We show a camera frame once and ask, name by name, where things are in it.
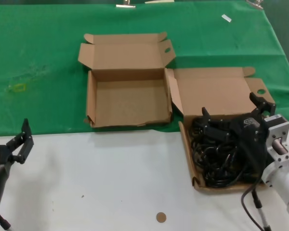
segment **metal clip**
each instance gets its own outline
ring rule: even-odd
[[[248,2],[249,5],[251,5],[256,9],[263,10],[263,7],[260,5],[263,2],[263,0],[256,0],[255,2],[246,0],[246,2]]]
[[[135,8],[136,6],[130,5],[130,0],[123,0],[123,5],[117,4],[116,7],[121,7],[121,8]]]

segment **green tablecloth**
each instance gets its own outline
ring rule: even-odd
[[[16,134],[25,117],[35,134],[92,131],[83,122],[87,72],[77,61],[83,35],[161,31],[176,51],[172,68],[254,66],[289,120],[289,64],[264,12],[243,1],[17,5],[0,6],[0,135]],[[178,131],[176,110],[173,119],[149,128]]]

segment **cardboard box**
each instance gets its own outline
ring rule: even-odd
[[[78,60],[89,67],[87,117],[93,128],[171,121],[167,34],[89,35]]]
[[[253,67],[167,69],[172,101],[184,115],[184,122],[179,122],[179,126],[192,185],[196,190],[228,192],[249,186],[236,184],[222,189],[206,187],[201,169],[194,165],[187,131],[192,120],[202,116],[202,107],[206,107],[213,118],[225,119],[251,112],[255,108],[249,98],[251,91],[274,102],[261,79],[249,78],[254,73]]]

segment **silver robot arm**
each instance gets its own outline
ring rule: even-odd
[[[263,171],[262,180],[274,188],[287,206],[289,213],[289,122],[281,115],[264,119],[269,127],[266,147],[273,162]]]

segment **white table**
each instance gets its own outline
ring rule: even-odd
[[[241,193],[207,195],[192,187],[179,132],[33,138],[26,163],[11,169],[0,205],[16,231],[257,231]],[[0,137],[0,144],[9,139]],[[267,189],[259,197],[272,231],[289,231],[279,196]],[[260,222],[251,195],[246,204]],[[158,212],[165,223],[157,222]]]

